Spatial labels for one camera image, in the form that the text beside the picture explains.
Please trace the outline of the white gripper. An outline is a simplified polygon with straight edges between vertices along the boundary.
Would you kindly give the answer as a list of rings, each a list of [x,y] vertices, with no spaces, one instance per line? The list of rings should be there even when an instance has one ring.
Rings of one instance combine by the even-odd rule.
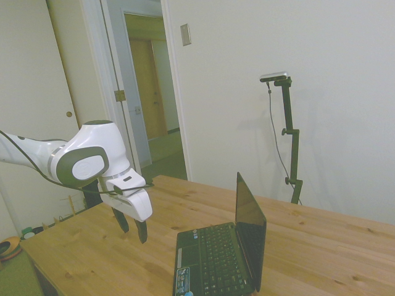
[[[142,187],[145,179],[140,175],[118,175],[99,178],[102,201],[112,207],[113,214],[124,233],[129,231],[129,224],[125,215],[135,219],[139,240],[144,244],[148,239],[146,220],[152,215],[149,195]]]

